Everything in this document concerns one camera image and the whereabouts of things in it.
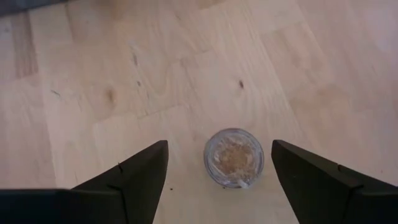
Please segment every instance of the light wood surface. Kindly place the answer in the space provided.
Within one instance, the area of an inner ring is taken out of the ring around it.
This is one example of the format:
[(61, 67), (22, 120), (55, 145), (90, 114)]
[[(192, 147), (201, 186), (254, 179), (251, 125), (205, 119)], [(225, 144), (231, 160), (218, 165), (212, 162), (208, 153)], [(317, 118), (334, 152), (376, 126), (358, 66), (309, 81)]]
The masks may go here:
[[(396, 0), (76, 0), (2, 17), (0, 187), (73, 187), (167, 139), (155, 223), (297, 223), (273, 139), (398, 185), (397, 40)], [(249, 190), (203, 165), (230, 127), (263, 146)]]

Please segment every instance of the brown granules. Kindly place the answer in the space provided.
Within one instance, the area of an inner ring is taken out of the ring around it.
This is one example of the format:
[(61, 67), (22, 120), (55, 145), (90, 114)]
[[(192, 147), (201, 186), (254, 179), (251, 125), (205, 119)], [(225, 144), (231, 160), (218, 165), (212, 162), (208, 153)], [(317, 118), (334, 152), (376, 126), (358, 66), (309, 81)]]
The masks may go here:
[(217, 145), (214, 165), (232, 181), (248, 182), (256, 176), (252, 147), (252, 144), (243, 138), (223, 138)]

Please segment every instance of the wood grain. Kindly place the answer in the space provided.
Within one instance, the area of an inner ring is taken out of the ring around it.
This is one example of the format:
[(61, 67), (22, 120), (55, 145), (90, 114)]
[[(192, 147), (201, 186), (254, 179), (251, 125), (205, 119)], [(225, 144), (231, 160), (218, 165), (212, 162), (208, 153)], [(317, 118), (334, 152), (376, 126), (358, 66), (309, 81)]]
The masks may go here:
[[(297, 223), (273, 139), (398, 185), (397, 12), (395, 0), (76, 0), (2, 17), (0, 187), (73, 187), (160, 139), (155, 223)], [(264, 150), (248, 190), (203, 165), (231, 127)]]

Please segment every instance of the wooden floor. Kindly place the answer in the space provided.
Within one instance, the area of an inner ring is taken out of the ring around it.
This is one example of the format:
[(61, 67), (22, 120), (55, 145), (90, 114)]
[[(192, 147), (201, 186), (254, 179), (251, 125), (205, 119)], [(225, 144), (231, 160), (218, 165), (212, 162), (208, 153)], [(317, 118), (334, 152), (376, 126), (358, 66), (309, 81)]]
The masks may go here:
[[(396, 0), (76, 0), (2, 17), (0, 187), (73, 187), (167, 139), (155, 223), (297, 223), (273, 139), (398, 185), (397, 40)], [(249, 190), (203, 165), (229, 127), (264, 149)]]

